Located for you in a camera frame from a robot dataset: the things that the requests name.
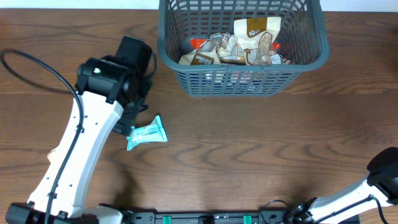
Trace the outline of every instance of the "green tape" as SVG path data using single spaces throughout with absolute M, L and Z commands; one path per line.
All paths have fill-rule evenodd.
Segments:
M 251 215 L 243 216 L 243 224 L 251 224 Z
M 163 224 L 172 224 L 172 217 L 163 217 Z

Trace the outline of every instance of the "wooden table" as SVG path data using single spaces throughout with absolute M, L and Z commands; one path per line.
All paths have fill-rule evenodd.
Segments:
M 190 98 L 159 62 L 141 124 L 162 115 L 167 143 L 126 151 L 111 134 L 86 206 L 100 202 L 160 212 L 257 210 L 333 194 L 398 144 L 398 14 L 326 12 L 330 58 L 270 98 Z M 71 83 L 89 57 L 114 54 L 124 35 L 156 50 L 157 11 L 0 10 L 0 49 L 30 52 Z M 62 88 L 51 74 L 9 57 L 25 77 Z M 43 177 L 72 97 L 35 89 L 0 69 L 0 214 Z M 398 221 L 398 208 L 385 208 Z M 380 223 L 376 210 L 363 223 Z

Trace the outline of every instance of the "gray plastic basket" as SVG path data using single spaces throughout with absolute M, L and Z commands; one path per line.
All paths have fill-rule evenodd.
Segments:
M 180 65 L 190 40 L 233 33 L 236 19 L 279 16 L 279 53 L 295 65 Z M 273 95 L 302 72 L 321 67 L 329 46 L 319 0 L 160 0 L 158 52 L 193 96 Z

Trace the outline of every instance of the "wood grain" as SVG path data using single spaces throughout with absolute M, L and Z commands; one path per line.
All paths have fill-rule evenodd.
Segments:
M 159 62 L 150 108 L 138 121 L 160 113 L 169 142 L 127 152 L 126 140 L 111 134 L 86 206 L 256 210 L 276 198 L 297 204 L 330 195 L 362 178 L 372 157 L 398 144 L 397 15 L 326 12 L 329 61 L 270 98 L 190 98 Z M 157 11 L 0 9 L 0 33 L 0 49 L 30 52 L 74 83 L 79 64 L 115 53 L 124 35 L 156 50 Z M 39 67 L 9 59 L 30 79 L 63 88 Z M 72 98 L 27 86 L 2 68 L 0 77 L 4 217 L 47 170 Z M 397 208 L 384 211 L 398 222 Z M 375 210 L 361 219 L 380 223 Z

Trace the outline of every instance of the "white background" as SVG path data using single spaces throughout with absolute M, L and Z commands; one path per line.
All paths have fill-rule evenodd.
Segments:
M 320 0 L 324 11 L 398 12 L 398 0 Z M 157 9 L 159 0 L 0 0 L 0 7 Z

